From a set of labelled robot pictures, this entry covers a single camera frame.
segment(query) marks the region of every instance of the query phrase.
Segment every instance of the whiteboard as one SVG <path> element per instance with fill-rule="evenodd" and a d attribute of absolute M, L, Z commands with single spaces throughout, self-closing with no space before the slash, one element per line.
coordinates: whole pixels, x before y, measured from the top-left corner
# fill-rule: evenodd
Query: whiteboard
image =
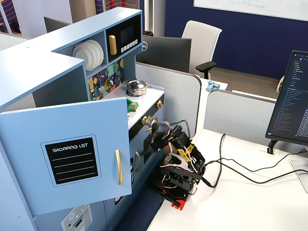
<path fill-rule="evenodd" d="M 194 6 L 308 21 L 308 0 L 194 0 Z"/>

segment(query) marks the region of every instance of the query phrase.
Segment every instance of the computer monitor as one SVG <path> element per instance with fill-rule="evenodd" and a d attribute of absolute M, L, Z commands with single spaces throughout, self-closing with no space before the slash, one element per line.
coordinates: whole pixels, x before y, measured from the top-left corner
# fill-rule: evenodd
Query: computer monitor
<path fill-rule="evenodd" d="M 308 52 L 292 52 L 265 137 L 308 146 Z"/>
<path fill-rule="evenodd" d="M 192 40 L 143 36 L 143 52 L 136 61 L 172 70 L 188 72 Z"/>
<path fill-rule="evenodd" d="M 45 21 L 47 33 L 70 25 L 69 23 L 61 22 L 61 21 L 55 20 L 53 18 L 48 18 L 48 17 L 44 17 L 44 21 Z"/>

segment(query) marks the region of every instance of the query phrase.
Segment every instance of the small pot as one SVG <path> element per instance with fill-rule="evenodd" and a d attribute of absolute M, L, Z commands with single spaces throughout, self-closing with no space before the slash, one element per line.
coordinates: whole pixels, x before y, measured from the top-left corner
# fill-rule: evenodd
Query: small pot
<path fill-rule="evenodd" d="M 130 94 L 137 96 L 144 95 L 149 87 L 147 82 L 141 80 L 128 80 L 126 86 Z"/>

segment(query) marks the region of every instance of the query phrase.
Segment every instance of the cabinet handle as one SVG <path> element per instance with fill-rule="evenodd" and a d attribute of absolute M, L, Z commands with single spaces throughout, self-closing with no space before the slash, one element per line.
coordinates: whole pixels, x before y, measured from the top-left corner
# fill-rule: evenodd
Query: cabinet handle
<path fill-rule="evenodd" d="M 117 162 L 117 170 L 119 173 L 119 184 L 121 185 L 123 183 L 123 175 L 122 175 L 122 163 L 121 163 L 120 150 L 116 149 L 115 155 L 116 155 L 116 162 Z"/>
<path fill-rule="evenodd" d="M 140 155 L 139 155 L 138 152 L 136 152 L 136 155 L 137 155 L 137 157 L 138 157 L 138 159 L 139 159 L 139 161 L 140 161 L 140 167 L 136 169 L 136 172 L 138 172 L 138 171 L 140 171 L 141 168 L 142 168 L 142 161 L 141 161 L 141 157 L 140 157 Z"/>

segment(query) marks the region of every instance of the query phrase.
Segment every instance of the dell monitor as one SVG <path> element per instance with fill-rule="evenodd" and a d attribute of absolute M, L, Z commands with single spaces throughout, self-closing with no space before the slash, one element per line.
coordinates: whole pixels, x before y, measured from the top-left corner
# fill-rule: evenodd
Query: dell monitor
<path fill-rule="evenodd" d="M 176 71 L 188 72 L 192 40 L 143 36 L 143 51 L 136 61 Z"/>
<path fill-rule="evenodd" d="M 265 137 L 308 146 L 308 52 L 292 52 Z M 308 170 L 308 160 L 291 164 L 294 170 Z M 296 173 L 308 192 L 308 174 Z"/>

